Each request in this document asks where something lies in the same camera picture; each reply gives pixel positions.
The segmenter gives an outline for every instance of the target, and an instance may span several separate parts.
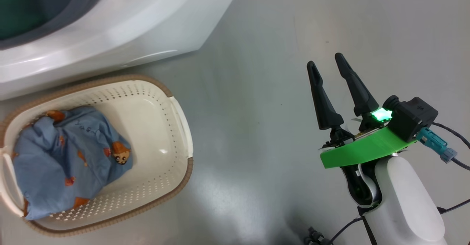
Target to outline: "gray floor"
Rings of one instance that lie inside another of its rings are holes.
[[[41,236],[2,205],[2,244],[285,245],[299,244],[309,225],[331,237],[357,211],[341,171],[325,170],[319,160],[329,133],[317,127],[307,61],[317,63],[344,119],[354,117],[354,106],[336,51],[379,103],[392,94],[420,96],[440,110],[440,122],[468,136],[469,3],[234,0],[201,50],[109,74],[157,78],[181,103],[195,146],[185,190],[139,216],[72,238]],[[42,93],[1,102],[0,116]],[[457,140],[444,137],[470,162]],[[469,173],[419,145],[410,150],[404,156],[437,205],[469,197]],[[468,242],[469,216],[470,206],[444,217],[449,244]],[[369,241],[356,223],[336,244]]]

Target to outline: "basket handle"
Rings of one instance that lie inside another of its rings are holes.
[[[189,129],[188,125],[188,120],[186,119],[186,116],[184,115],[183,109],[180,106],[180,103],[176,100],[174,96],[170,97],[170,101],[173,104],[174,108],[176,109],[176,119],[178,119],[181,123],[181,126],[183,127],[183,130],[180,130],[186,137],[186,143],[188,146],[188,158],[193,157],[193,137],[191,136],[191,131]]]
[[[21,194],[21,191],[20,189],[18,188],[18,183],[17,183],[17,177],[15,175],[15,170],[13,168],[13,162],[11,161],[11,157],[9,154],[7,153],[3,153],[1,154],[2,157],[3,157],[3,160],[0,160],[0,171],[1,171],[1,174],[0,174],[0,194],[2,196],[2,199],[3,201],[5,202],[5,204],[8,206],[8,208],[10,208],[10,210],[22,217],[24,216],[24,213],[23,211],[21,211],[18,206],[15,204],[15,202],[13,201],[13,199],[11,198],[10,196],[10,192],[8,191],[7,189],[7,185],[5,183],[5,174],[3,173],[3,163],[6,163],[7,164],[7,168],[8,170],[10,171],[10,174],[11,176],[13,177],[13,182],[15,183],[15,186],[16,186],[16,190],[17,190],[17,193],[18,193],[18,196],[20,198],[22,198],[22,194]]]

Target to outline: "white washing machine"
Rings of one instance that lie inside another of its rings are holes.
[[[231,1],[0,0],[0,100],[197,50]]]

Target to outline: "white appliance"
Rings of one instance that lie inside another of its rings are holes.
[[[231,1],[99,0],[66,27],[0,51],[0,100],[197,50]]]

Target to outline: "blue fabric with cartoon print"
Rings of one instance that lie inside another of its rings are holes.
[[[78,208],[132,168],[129,143],[93,107],[49,111],[14,148],[27,220]]]

